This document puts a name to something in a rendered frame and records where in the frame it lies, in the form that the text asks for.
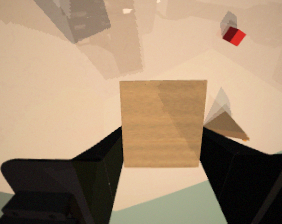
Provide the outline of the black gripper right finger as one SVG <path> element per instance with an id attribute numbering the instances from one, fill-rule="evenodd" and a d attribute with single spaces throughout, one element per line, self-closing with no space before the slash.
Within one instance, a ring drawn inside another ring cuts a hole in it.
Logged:
<path id="1" fill-rule="evenodd" d="M 258 224 L 282 187 L 282 154 L 203 127 L 200 162 L 228 224 Z"/>

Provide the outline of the red block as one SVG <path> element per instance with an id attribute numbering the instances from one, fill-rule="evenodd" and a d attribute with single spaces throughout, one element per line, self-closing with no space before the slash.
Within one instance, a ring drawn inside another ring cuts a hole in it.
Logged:
<path id="1" fill-rule="evenodd" d="M 246 36 L 246 34 L 239 29 L 230 27 L 222 39 L 238 46 L 241 43 L 241 40 Z"/>

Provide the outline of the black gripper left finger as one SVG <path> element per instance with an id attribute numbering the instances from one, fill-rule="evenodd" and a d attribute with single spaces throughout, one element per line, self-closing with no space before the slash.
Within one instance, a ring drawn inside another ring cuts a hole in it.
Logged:
<path id="1" fill-rule="evenodd" d="M 71 193 L 86 224 L 110 224 L 123 162 L 120 126 L 73 159 L 16 158 L 4 161 L 1 173 L 14 193 Z"/>

